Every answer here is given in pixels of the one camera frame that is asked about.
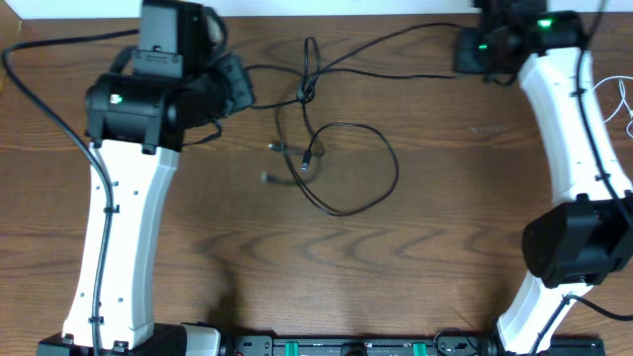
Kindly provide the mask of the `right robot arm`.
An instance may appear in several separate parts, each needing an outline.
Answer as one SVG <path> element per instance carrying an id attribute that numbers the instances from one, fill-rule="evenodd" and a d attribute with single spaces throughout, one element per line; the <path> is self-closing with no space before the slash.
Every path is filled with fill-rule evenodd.
<path id="1" fill-rule="evenodd" d="M 520 86 L 545 149 L 553 207 L 525 227 L 526 275 L 478 353 L 602 354 L 600 341 L 555 334 L 571 308 L 632 256 L 632 183 L 593 91 L 596 28 L 543 1 L 482 1 L 479 9 L 479 24 L 459 32 L 454 69 Z"/>

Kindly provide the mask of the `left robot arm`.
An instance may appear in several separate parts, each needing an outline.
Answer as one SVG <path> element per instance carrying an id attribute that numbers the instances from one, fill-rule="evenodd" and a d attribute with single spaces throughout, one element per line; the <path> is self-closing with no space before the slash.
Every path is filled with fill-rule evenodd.
<path id="1" fill-rule="evenodd" d="M 210 7 L 146 1 L 138 42 L 88 89 L 91 194 L 80 276 L 62 331 L 42 355 L 224 355 L 201 323 L 155 321 L 152 277 L 165 199 L 185 133 L 253 104 L 240 58 Z"/>

